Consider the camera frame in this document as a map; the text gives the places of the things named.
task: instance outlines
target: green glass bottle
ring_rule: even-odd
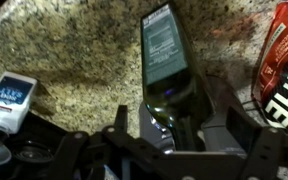
[[[213,114],[213,103],[171,4],[141,19],[141,45],[146,107],[171,131],[176,150],[203,151],[197,131]]]

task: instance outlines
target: red snack bag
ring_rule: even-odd
[[[262,104],[267,123],[288,132],[288,1],[277,5],[260,61],[254,96]]]

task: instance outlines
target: bottle label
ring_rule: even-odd
[[[0,81],[0,102],[21,105],[32,87],[29,82],[5,76]]]
[[[146,85],[185,69],[183,46],[169,5],[144,18],[142,23]]]

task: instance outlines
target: speckled granite surface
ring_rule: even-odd
[[[175,1],[197,59],[249,100],[252,68],[278,0]],[[0,9],[0,75],[40,81],[32,111],[94,132],[129,107],[138,136],[140,17],[161,1],[9,0]]]

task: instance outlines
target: blue label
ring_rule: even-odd
[[[33,84],[5,76],[0,82],[0,101],[8,104],[23,104]]]

